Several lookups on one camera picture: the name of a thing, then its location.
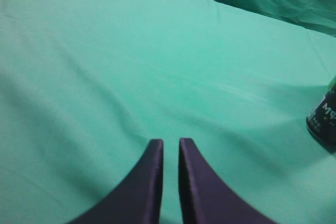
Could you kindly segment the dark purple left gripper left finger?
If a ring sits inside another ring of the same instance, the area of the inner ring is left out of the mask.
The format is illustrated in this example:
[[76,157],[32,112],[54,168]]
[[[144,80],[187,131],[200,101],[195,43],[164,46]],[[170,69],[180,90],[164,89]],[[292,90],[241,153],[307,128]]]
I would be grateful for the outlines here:
[[159,223],[164,144],[150,140],[142,156],[103,200],[70,223]]

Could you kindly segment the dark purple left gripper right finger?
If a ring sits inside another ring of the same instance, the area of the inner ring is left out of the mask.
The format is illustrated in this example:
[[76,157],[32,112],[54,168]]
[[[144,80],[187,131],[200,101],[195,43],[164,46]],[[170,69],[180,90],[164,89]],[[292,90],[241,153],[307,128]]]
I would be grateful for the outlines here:
[[181,138],[178,192],[184,223],[274,223],[216,174],[193,139]]

